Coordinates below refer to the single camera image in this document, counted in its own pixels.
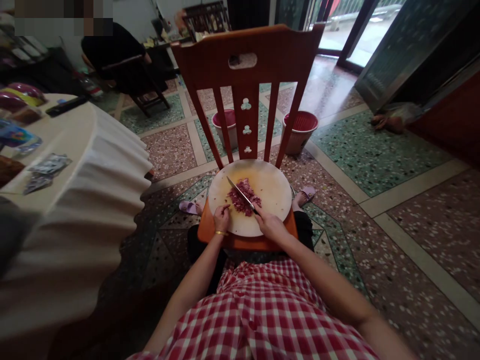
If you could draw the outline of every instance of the knife blade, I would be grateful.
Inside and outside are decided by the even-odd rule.
[[[232,188],[235,188],[238,193],[243,197],[243,199],[247,202],[247,204],[250,206],[250,208],[253,210],[253,213],[258,215],[259,213],[257,212],[257,210],[255,210],[255,207],[254,205],[250,202],[249,198],[245,196],[245,194],[238,188],[237,185],[234,184],[234,182],[232,180],[230,180],[230,178],[227,176],[226,177],[228,182],[230,183],[231,187]]]

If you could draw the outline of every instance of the round table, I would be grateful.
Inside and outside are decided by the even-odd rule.
[[[74,98],[46,97],[44,113],[58,100]],[[93,312],[102,282],[120,263],[122,239],[136,228],[152,164],[140,138],[90,102],[54,118],[45,115],[27,129],[43,144],[0,190],[33,219],[0,279],[0,352],[39,359],[61,326]],[[72,163],[52,186],[23,195],[28,165],[51,153],[66,154]]]

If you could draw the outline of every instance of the round cutting board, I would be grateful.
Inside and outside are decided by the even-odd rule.
[[[248,178],[253,192],[261,199],[261,207],[265,211],[275,214],[282,221],[285,220],[292,206],[292,192],[289,181],[283,172],[263,160],[237,160],[216,174],[208,191],[208,204],[212,214],[215,213],[218,206],[231,204],[229,232],[243,237],[262,235],[255,215],[245,216],[244,212],[235,210],[232,200],[227,195],[232,188],[227,176],[235,184],[241,179]]]

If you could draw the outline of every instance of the pink slipper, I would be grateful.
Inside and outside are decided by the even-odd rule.
[[[315,196],[315,188],[313,186],[305,186],[302,190],[300,190],[306,195],[306,202],[308,203],[310,200],[313,199]]]
[[[198,215],[197,208],[195,207],[195,204],[191,201],[182,201],[179,207],[180,210],[184,213]]]

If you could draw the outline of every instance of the red gingham shirt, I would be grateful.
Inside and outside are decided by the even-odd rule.
[[[361,335],[330,316],[291,259],[228,265],[217,293],[176,324],[153,359],[378,359]]]

